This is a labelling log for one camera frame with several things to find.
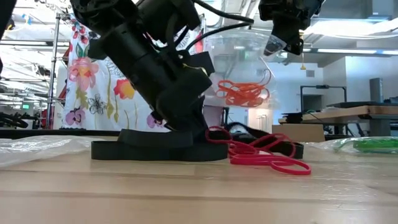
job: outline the rubber band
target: rubber band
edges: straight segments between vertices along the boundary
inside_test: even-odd
[[[257,83],[235,83],[231,80],[221,80],[218,82],[218,90],[216,96],[218,98],[225,99],[225,104],[228,106],[241,106],[245,108],[255,108],[267,101],[271,94],[266,88],[266,85],[271,81],[271,71],[266,70],[269,73],[269,78],[265,84],[261,84],[265,78],[264,74],[261,81]]]
[[[227,140],[210,139],[209,133],[212,129],[217,131],[222,131],[228,136],[228,139]],[[228,156],[229,156],[229,162],[231,164],[242,165],[242,166],[269,166],[278,172],[285,174],[292,174],[292,175],[311,174],[312,169],[308,164],[293,159],[293,156],[296,152],[295,144],[291,139],[289,139],[284,134],[269,134],[267,136],[264,136],[262,138],[253,141],[250,144],[245,144],[243,142],[234,141],[232,139],[231,134],[227,130],[218,126],[213,126],[206,130],[205,136],[208,142],[215,144],[229,144]],[[277,138],[277,140],[263,147],[254,147],[256,144],[259,144],[260,142],[263,142],[269,138]],[[292,145],[291,155],[289,157],[273,155],[273,153],[270,152],[270,149],[276,146],[278,143],[285,140],[288,140]],[[260,154],[261,151],[268,153],[268,155]],[[304,170],[285,168],[285,166],[293,166],[293,165],[300,166],[304,168]]]

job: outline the clear plastic wrap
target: clear plastic wrap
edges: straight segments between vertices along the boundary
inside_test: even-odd
[[[80,136],[34,136],[16,140],[0,139],[0,167],[89,151],[91,142],[98,140],[101,139]]]
[[[268,36],[253,30],[231,30],[206,39],[215,73],[205,92],[209,106],[277,107],[275,76],[263,51]]]
[[[363,137],[306,143],[319,149],[348,153],[398,153],[398,137]]]

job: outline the flower pattern cloth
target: flower pattern cloth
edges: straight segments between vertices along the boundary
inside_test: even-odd
[[[149,105],[110,58],[93,60],[87,56],[90,39],[98,36],[76,20],[72,22],[62,126],[89,130],[169,131],[150,115]],[[184,49],[201,30],[189,31],[177,48]],[[198,49],[192,47],[191,54]]]

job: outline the wooden table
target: wooden table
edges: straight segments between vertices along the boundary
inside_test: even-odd
[[[397,223],[398,157],[306,148],[313,174],[206,163],[92,161],[0,170],[2,224]]]
[[[303,123],[350,124],[369,121],[371,136],[390,136],[391,120],[398,119],[398,106],[359,106],[303,115]],[[286,118],[278,120],[286,123]]]

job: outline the cardboard box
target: cardboard box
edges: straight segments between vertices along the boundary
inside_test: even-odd
[[[325,135],[322,124],[280,124],[272,125],[272,133],[285,134],[295,142],[323,142]]]

